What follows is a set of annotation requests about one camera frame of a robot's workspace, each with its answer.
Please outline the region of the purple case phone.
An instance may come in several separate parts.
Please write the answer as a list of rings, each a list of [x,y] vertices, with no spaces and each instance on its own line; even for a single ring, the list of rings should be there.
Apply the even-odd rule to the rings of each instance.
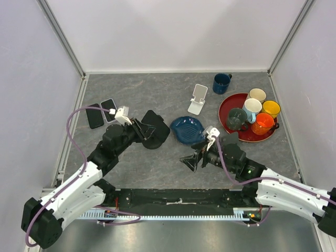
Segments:
[[[103,109],[108,110],[108,111],[103,112],[106,121],[108,123],[114,122],[116,120],[115,119],[115,113],[116,113],[116,109],[117,109],[114,100],[113,99],[107,99],[107,100],[101,102],[100,105]]]

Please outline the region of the black phone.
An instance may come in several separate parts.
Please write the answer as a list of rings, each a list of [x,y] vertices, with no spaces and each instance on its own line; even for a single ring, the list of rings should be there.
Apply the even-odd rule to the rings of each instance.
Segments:
[[[101,110],[86,109],[90,129],[96,129],[104,125]]]

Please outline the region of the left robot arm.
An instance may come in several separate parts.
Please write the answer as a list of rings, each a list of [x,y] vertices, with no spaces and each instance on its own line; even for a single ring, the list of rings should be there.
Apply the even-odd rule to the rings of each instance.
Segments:
[[[25,203],[21,228],[26,245],[48,248],[80,215],[101,204],[111,206],[115,188],[103,177],[117,165],[123,151],[134,142],[144,143],[154,130],[137,119],[109,126],[76,173],[42,199]]]

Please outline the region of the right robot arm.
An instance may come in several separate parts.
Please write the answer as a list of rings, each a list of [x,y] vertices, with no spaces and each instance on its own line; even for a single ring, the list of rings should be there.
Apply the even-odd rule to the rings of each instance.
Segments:
[[[241,202],[248,207],[256,203],[275,207],[314,224],[329,236],[335,236],[335,189],[315,188],[291,180],[246,156],[238,145],[237,133],[224,137],[207,134],[203,142],[192,145],[194,153],[180,159],[191,171],[212,164],[234,174],[231,182],[242,186]]]

